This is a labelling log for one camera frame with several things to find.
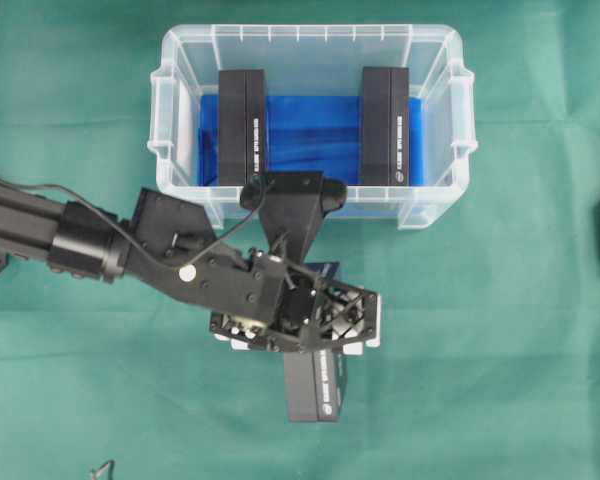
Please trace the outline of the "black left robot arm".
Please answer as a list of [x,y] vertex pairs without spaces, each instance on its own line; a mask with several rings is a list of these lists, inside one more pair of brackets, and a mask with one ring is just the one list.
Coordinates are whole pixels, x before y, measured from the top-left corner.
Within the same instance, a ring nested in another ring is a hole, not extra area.
[[344,183],[318,172],[265,173],[240,193],[266,249],[243,253],[217,234],[202,205],[141,191],[121,220],[75,192],[48,199],[40,185],[0,179],[0,253],[52,271],[112,282],[131,276],[210,314],[209,329],[236,349],[358,355],[380,343],[381,298],[305,258]]

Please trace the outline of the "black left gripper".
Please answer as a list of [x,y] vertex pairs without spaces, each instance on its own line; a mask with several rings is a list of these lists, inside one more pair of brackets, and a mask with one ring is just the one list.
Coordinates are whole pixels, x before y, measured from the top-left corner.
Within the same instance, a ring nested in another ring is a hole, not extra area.
[[380,295],[263,252],[244,264],[228,252],[211,252],[177,268],[132,250],[129,273],[176,301],[220,314],[214,338],[235,351],[340,347],[345,356],[361,356],[381,344]]

